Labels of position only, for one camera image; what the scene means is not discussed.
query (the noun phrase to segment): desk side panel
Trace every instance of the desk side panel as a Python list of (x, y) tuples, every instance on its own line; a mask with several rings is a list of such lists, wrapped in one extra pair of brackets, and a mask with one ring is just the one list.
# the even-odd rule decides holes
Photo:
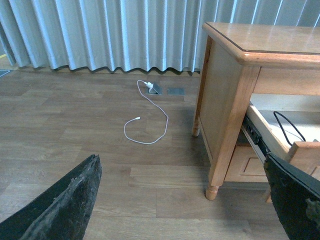
[(221, 186), (260, 67), (242, 66), (212, 44), (200, 121), (211, 161), (209, 185)]

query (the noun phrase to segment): desk drawer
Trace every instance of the desk drawer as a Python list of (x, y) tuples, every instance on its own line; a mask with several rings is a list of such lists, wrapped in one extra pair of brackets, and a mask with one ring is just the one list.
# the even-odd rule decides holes
[[(302, 141), (293, 127), (278, 116), (288, 139), (294, 143), (290, 146), (274, 111), (290, 119), (306, 141)], [(272, 153), (320, 179), (320, 96), (253, 94), (246, 115)]]

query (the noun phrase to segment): desk leg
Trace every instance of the desk leg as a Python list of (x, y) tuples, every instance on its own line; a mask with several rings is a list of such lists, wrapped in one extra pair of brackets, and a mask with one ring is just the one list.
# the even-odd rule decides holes
[[(202, 126), (204, 130), (203, 135), (206, 138), (205, 141), (209, 143), (208, 146), (211, 154), (211, 167), (208, 177), (209, 184), (205, 193), (208, 200), (215, 199), (219, 187), (225, 180), (241, 125), (250, 102), (250, 97), (260, 72), (260, 67), (258, 66), (242, 66), (237, 69), (239, 73), (237, 77), (229, 79), (229, 84), (235, 85), (234, 90), (223, 83), (211, 84), (210, 87), (210, 90), (216, 89), (216, 91), (224, 92), (219, 98), (215, 97), (217, 104), (215, 110), (217, 111), (219, 108), (223, 108), (217, 111), (217, 113), (220, 113), (223, 117), (214, 117), (214, 113), (210, 118), (208, 118), (206, 114), (201, 115), (201, 117), (203, 116), (203, 119), (201, 118), (201, 124), (203, 123), (203, 125), (206, 126), (206, 128)], [(203, 109), (208, 111), (208, 106), (206, 103)]]
[(210, 50), (211, 50), (212, 44), (213, 44), (212, 38), (210, 36), (208, 36), (207, 41), (206, 41), (204, 62), (203, 62), (203, 67), (202, 67), (202, 71), (201, 71), (201, 75), (200, 75), (200, 86), (199, 86), (199, 91), (198, 91), (198, 95), (197, 95), (197, 99), (196, 99), (196, 109), (195, 109), (194, 120), (193, 120), (192, 135), (194, 137), (198, 137), (198, 135), (200, 133), (198, 118), (199, 118), (199, 114), (200, 114), (202, 98), (204, 95), (204, 87), (205, 87), (205, 83), (206, 83), (208, 63), (209, 63)]

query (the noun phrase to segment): curtain fold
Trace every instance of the curtain fold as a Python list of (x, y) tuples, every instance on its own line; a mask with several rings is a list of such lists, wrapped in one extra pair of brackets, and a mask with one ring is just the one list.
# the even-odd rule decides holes
[(199, 71), (204, 22), (320, 25), (318, 0), (0, 0), (11, 64)]

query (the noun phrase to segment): wooden desk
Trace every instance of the wooden desk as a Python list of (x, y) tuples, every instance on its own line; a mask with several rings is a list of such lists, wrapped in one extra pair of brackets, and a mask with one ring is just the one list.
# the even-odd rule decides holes
[(320, 28), (207, 22), (192, 134), (210, 158), (206, 198), (223, 184), (252, 93), (320, 96)]

